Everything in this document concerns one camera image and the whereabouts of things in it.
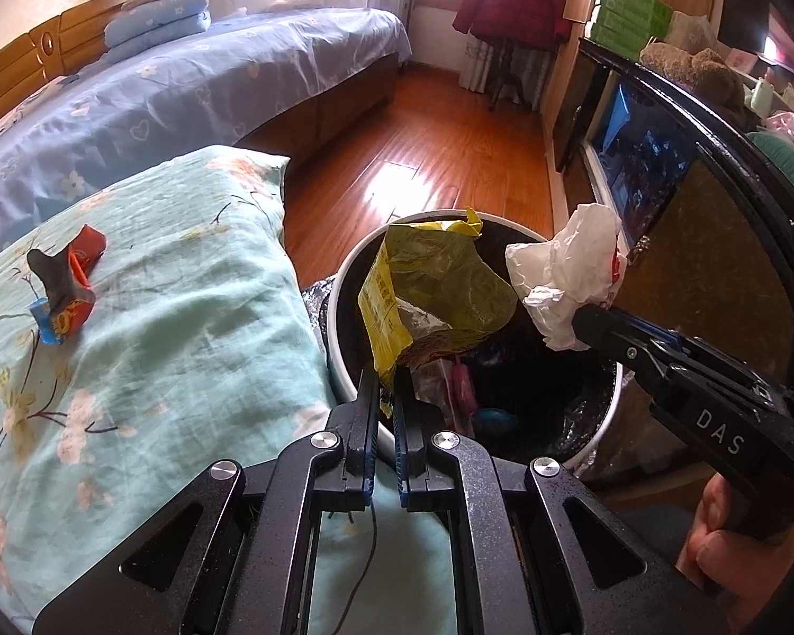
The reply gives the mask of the right hand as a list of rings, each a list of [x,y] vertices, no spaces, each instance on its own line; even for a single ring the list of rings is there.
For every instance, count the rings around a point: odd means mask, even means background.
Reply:
[[[730,631],[740,633],[774,597],[794,565],[794,524],[779,543],[726,529],[732,488],[714,475],[703,490],[675,567],[699,588],[706,579],[723,589],[721,610]]]

